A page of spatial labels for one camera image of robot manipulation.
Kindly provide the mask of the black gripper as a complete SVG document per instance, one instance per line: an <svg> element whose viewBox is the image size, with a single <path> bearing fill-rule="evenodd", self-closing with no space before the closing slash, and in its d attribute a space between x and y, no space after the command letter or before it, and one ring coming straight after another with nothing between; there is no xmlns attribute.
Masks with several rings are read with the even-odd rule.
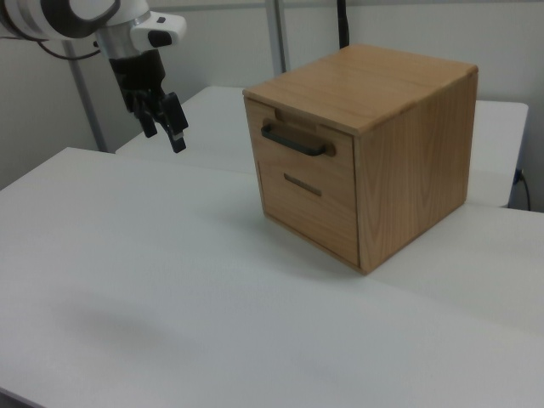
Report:
<svg viewBox="0 0 544 408"><path fill-rule="evenodd" d="M127 100L127 109L138 120L146 138L157 134L154 120L154 97L164 94L162 80L165 70L158 50L124 59L109 59L122 97ZM161 97L161 125L170 141L173 152L178 154L186 149L184 130L189 124L176 93Z"/></svg>

